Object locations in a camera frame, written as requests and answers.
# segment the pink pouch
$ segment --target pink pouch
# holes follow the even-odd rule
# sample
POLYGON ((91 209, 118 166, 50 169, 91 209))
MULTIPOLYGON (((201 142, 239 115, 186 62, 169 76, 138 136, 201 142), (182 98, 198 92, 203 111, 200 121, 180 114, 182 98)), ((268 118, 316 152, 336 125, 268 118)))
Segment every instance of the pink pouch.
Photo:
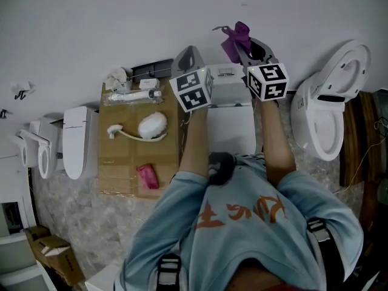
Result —
POLYGON ((157 190, 159 188, 158 177, 151 164, 145 164, 137 167, 136 171, 142 178, 144 185, 150 190, 157 190))

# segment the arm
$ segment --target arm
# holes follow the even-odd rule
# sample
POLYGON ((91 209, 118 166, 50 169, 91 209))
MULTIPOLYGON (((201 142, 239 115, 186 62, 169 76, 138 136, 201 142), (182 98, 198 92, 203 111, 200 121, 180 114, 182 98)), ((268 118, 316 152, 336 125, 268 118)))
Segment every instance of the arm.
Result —
POLYGON ((264 159, 267 168, 267 180, 274 187, 290 172, 296 170, 295 159, 291 151, 279 109, 273 101, 258 101, 261 112, 264 159))
POLYGON ((279 183, 278 190, 298 208, 306 220, 325 219, 337 246, 344 251, 342 259, 345 278, 347 278, 356 266, 364 240, 363 230, 352 210, 304 172, 296 171, 288 174, 279 183))
POLYGON ((128 290, 147 290, 152 270, 190 230, 207 187, 207 109, 194 112, 179 172, 133 239, 119 276, 128 290))

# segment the gray tile floor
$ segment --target gray tile floor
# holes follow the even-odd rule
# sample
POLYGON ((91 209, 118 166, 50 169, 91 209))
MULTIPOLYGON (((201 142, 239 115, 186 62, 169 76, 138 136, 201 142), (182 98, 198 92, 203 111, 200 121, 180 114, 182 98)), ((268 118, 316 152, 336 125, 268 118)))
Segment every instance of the gray tile floor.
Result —
MULTIPOLYGON (((318 160, 297 147, 290 126, 288 96, 280 102, 282 121, 295 154, 297 167, 306 170, 332 192, 340 189, 340 161, 318 160)), ((261 150, 260 121, 255 115, 257 148, 261 150)), ((150 215, 154 201, 109 196, 98 193, 97 179, 71 180, 64 171, 43 180, 33 170, 33 186, 38 218, 52 233, 72 244, 79 264, 88 279, 112 260, 123 258, 142 223, 150 215)), ((337 194, 359 216, 363 185, 337 194)))

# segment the brown box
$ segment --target brown box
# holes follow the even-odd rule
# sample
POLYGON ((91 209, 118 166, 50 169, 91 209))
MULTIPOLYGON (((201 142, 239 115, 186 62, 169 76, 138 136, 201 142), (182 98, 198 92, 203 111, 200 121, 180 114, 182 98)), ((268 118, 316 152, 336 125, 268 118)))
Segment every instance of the brown box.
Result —
MULTIPOLYGON (((175 98, 169 78, 160 79, 164 102, 161 104, 134 104, 104 106, 99 109, 98 184, 101 193, 112 195, 159 198, 178 171, 182 152, 183 111, 175 98), (167 136, 159 142, 141 142, 117 133, 109 139, 107 129, 120 124, 123 131, 137 136, 139 123, 154 112, 167 117, 167 136), (158 190, 144 187, 136 168, 152 164, 159 179, 158 190)), ((105 84, 102 94, 108 93, 105 84)))
POLYGON ((37 260, 56 271, 69 285, 74 286, 84 280, 70 244, 58 236, 37 239, 33 247, 38 254, 37 260))
POLYGON ((36 253, 33 243, 37 239, 50 236, 51 235, 50 230, 44 226, 33 226, 33 227, 29 227, 27 229, 24 229, 24 233, 27 237, 28 243, 30 244, 30 247, 31 247, 32 253, 35 256, 35 259, 37 259, 39 261, 38 258, 40 257, 40 254, 36 253))

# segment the black and white marker cube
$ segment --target black and white marker cube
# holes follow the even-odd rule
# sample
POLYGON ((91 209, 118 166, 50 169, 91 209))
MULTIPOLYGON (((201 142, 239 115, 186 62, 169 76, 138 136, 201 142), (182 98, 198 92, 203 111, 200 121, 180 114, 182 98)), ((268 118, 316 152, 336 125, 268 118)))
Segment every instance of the black and white marker cube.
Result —
POLYGON ((205 107, 211 102, 213 79, 206 67, 171 79, 170 84, 185 112, 205 107))
POLYGON ((248 87, 261 101, 286 97, 289 76, 284 64, 248 67, 248 87))

